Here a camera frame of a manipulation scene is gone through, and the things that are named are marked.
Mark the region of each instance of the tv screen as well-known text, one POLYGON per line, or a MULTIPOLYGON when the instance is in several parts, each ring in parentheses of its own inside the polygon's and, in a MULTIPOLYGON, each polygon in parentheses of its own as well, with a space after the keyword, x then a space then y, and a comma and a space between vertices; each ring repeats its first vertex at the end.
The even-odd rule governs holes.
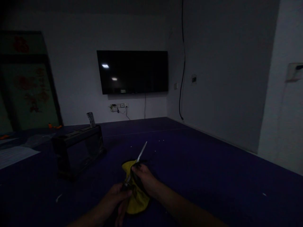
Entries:
POLYGON ((167 51, 98 50, 102 93, 168 91, 167 51))

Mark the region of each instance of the yellow fabric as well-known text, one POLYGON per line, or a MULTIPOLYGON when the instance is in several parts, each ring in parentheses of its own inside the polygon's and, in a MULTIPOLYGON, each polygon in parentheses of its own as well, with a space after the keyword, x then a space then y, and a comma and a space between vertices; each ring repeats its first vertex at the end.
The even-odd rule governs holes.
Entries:
MULTIPOLYGON (((122 169, 126 172, 126 179, 130 175, 130 169, 136 160, 126 162, 122 165, 122 169)), ((133 193, 129 198, 129 203, 126 212, 128 214, 137 214, 144 211, 149 203, 149 197, 136 185, 133 178, 130 179, 129 184, 132 186, 133 193)))

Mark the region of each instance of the power cord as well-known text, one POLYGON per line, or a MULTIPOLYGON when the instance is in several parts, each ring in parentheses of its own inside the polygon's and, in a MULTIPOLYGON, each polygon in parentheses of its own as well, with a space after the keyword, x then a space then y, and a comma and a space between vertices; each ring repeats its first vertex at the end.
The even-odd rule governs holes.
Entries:
POLYGON ((183 0, 182 0, 182 15, 181 15, 181 22, 182 22, 182 41, 183 41, 183 52, 184 52, 184 64, 183 64, 182 81, 181 81, 181 86, 180 86, 179 115, 180 115, 181 119, 184 120, 184 118, 183 118, 182 115, 181 115, 181 110, 180 110, 181 93, 182 93, 182 84, 183 84, 184 71, 185 71, 185 44, 184 44, 184 32, 183 32, 183 0))
POLYGON ((122 112, 122 111, 120 111, 120 110, 118 109, 118 113, 124 114, 124 113, 126 112, 126 117, 129 119, 129 117, 127 116, 127 108, 128 108, 128 107, 125 107, 125 111, 124 111, 124 112, 122 112))
POLYGON ((129 119, 129 117, 127 116, 127 109, 128 109, 128 107, 125 107, 126 108, 126 117, 129 119))
POLYGON ((145 119, 145 110, 146 110, 146 93, 145 93, 145 105, 144 105, 144 119, 145 119))

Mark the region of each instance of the human hand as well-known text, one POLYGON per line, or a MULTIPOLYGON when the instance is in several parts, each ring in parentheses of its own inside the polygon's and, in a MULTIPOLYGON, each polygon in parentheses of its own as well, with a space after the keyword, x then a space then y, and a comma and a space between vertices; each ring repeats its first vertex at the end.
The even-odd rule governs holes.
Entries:
POLYGON ((122 226, 124 214, 128 204, 128 198, 131 196, 132 191, 121 192, 122 183, 114 184, 108 193, 103 197, 99 204, 94 208, 97 223, 104 224, 105 220, 114 211, 115 207, 123 201, 118 208, 118 217, 116 219, 115 227, 122 226))
POLYGON ((159 181, 154 177, 146 165, 141 164, 140 166, 132 167, 132 171, 141 179, 146 192, 151 196, 156 196, 157 187, 159 181))

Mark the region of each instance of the baseboard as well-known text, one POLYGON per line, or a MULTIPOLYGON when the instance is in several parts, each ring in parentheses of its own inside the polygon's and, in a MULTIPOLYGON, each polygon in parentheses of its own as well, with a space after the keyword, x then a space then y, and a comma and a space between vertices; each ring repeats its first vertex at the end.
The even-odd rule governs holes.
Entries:
POLYGON ((234 143, 232 143, 232 142, 229 142, 229 141, 227 141, 227 140, 224 140, 224 139, 222 139, 222 138, 220 138, 220 137, 217 137, 217 136, 215 136, 215 135, 209 134, 209 133, 207 133, 207 132, 205 132, 205 131, 203 131, 203 130, 200 130, 200 129, 196 128, 196 127, 193 127, 193 126, 191 126, 191 125, 185 124, 185 123, 182 122, 182 121, 173 119, 173 118, 171 118, 171 117, 167 117, 167 118, 169 118, 169 119, 171 119, 171 120, 174 120, 174 121, 177 121, 177 122, 179 122, 179 123, 181 123, 181 124, 183 124, 183 125, 186 125, 186 126, 188 126, 188 127, 190 127, 190 128, 193 128, 193 129, 195 129, 195 130, 198 130, 198 131, 200 131, 200 132, 202 132, 202 133, 204 133, 204 134, 207 134, 207 135, 209 135, 209 136, 211 136, 211 137, 214 137, 214 138, 216 138, 216 139, 218 139, 218 140, 221 140, 221 141, 223 141, 223 142, 225 142, 225 143, 228 143, 228 144, 230 144, 230 145, 232 145, 232 146, 234 146, 234 147, 237 147, 237 148, 239 148, 239 149, 241 149, 241 150, 243 150, 243 151, 249 152, 250 154, 254 154, 254 155, 258 156, 255 152, 253 152, 253 151, 251 151, 251 150, 248 150, 248 149, 246 149, 246 148, 244 148, 244 147, 241 147, 241 146, 239 146, 239 145, 237 145, 237 144, 234 144, 234 143))

